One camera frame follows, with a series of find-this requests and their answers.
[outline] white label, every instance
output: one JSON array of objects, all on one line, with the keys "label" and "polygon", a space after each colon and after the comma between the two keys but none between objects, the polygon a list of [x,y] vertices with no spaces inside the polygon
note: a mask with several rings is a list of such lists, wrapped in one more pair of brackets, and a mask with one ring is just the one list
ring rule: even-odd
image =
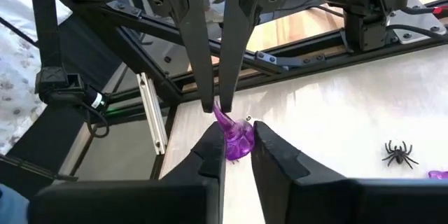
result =
[{"label": "white label", "polygon": [[99,93],[97,93],[97,98],[95,98],[95,100],[93,101],[91,107],[96,109],[98,107],[98,105],[101,104],[101,100],[103,99],[103,96]]}]

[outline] purple plastic object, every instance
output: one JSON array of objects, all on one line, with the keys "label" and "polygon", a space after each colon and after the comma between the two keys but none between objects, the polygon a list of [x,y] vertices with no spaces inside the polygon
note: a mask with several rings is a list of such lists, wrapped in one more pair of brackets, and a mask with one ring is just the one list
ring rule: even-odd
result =
[{"label": "purple plastic object", "polygon": [[245,120],[235,122],[221,111],[218,102],[213,105],[213,113],[224,133],[227,149],[225,157],[228,160],[238,160],[249,154],[255,144],[253,127]]},{"label": "purple plastic object", "polygon": [[448,179],[448,171],[430,171],[428,175],[430,179]]}]

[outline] black cable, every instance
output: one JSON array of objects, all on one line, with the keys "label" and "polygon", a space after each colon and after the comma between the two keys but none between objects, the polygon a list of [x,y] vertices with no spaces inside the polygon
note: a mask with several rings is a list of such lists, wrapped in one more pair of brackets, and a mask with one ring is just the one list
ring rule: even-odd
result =
[{"label": "black cable", "polygon": [[419,28],[419,27],[413,27],[410,25],[406,25],[406,24],[391,24],[389,26],[386,27],[387,30],[390,29],[403,29],[405,31],[411,31],[411,32],[415,32],[418,34],[423,34],[425,36],[428,36],[430,38],[433,39],[440,39],[441,41],[447,42],[448,43],[448,37],[437,34],[435,32],[429,31],[427,29],[423,29],[423,28]]},{"label": "black cable", "polygon": [[305,6],[306,4],[308,4],[309,2],[314,1],[314,0],[306,0],[304,3],[298,5],[298,6],[294,6],[294,7],[290,7],[290,8],[280,8],[277,9],[276,11],[293,11],[293,10],[297,10],[299,8],[302,8],[303,6]]},{"label": "black cable", "polygon": [[[86,111],[86,123],[87,123],[87,129],[89,130],[89,132],[91,133],[92,136],[97,137],[97,138],[104,138],[109,134],[109,124],[107,123],[107,120],[104,118],[104,116],[94,110],[92,107],[88,106],[87,104],[82,103],[81,104],[83,107],[85,107],[87,109]],[[92,128],[92,122],[90,120],[90,113],[95,114],[103,123],[104,123],[104,127],[106,128],[106,132],[104,134],[97,134],[97,129],[93,130]]]},{"label": "black cable", "polygon": [[409,8],[404,7],[401,9],[402,12],[409,15],[420,15],[420,14],[428,14],[434,11],[434,8]]},{"label": "black cable", "polygon": [[30,37],[28,37],[26,34],[24,34],[19,29],[15,28],[10,22],[4,20],[2,17],[0,17],[0,23],[7,28],[9,28],[11,31],[13,31],[15,34],[17,34],[20,38],[24,39],[28,43],[32,44],[35,47],[38,47],[36,42],[34,42]]},{"label": "black cable", "polygon": [[336,12],[336,11],[334,11],[334,10],[330,10],[329,8],[325,8],[325,7],[323,7],[323,6],[310,6],[310,7],[308,7],[308,8],[317,8],[317,9],[321,9],[322,11],[326,11],[326,12],[328,12],[328,13],[331,13],[331,14],[337,16],[337,17],[340,17],[340,18],[343,18],[343,17],[344,17],[343,14],[338,13],[338,12]]}]

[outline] wooden surface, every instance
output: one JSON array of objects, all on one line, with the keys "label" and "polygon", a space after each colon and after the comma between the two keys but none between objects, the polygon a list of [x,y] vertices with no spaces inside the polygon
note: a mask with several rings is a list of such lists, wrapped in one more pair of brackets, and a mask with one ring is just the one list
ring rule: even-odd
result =
[{"label": "wooden surface", "polygon": [[[424,3],[434,0],[421,0]],[[308,10],[255,28],[249,50],[262,50],[342,26]],[[448,45],[236,92],[231,118],[266,122],[296,148],[348,177],[426,178],[448,170]],[[215,121],[200,101],[178,107],[161,177]],[[414,145],[413,170],[387,167],[384,142]],[[264,223],[250,157],[227,162],[224,224]]]}]

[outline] toy spider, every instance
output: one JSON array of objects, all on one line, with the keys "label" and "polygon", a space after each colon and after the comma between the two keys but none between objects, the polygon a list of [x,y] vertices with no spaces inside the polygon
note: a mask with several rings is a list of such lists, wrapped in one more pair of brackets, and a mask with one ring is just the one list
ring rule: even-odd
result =
[{"label": "toy spider", "polygon": [[409,167],[411,167],[411,169],[413,169],[413,168],[412,168],[412,165],[409,163],[409,161],[411,161],[411,162],[413,162],[415,164],[419,164],[418,162],[415,162],[410,157],[408,157],[408,155],[411,154],[412,145],[409,148],[409,151],[407,151],[405,142],[403,142],[403,146],[405,147],[405,150],[403,150],[401,148],[401,146],[400,146],[399,150],[397,150],[397,146],[395,146],[395,148],[392,150],[391,142],[392,142],[392,140],[389,141],[389,145],[388,146],[386,145],[386,143],[384,143],[384,147],[386,148],[387,153],[390,154],[388,157],[386,157],[386,158],[384,158],[382,160],[382,161],[385,161],[385,160],[390,158],[389,163],[387,163],[387,166],[389,166],[394,159],[397,161],[398,164],[403,163],[403,160],[404,160],[409,165]]}]

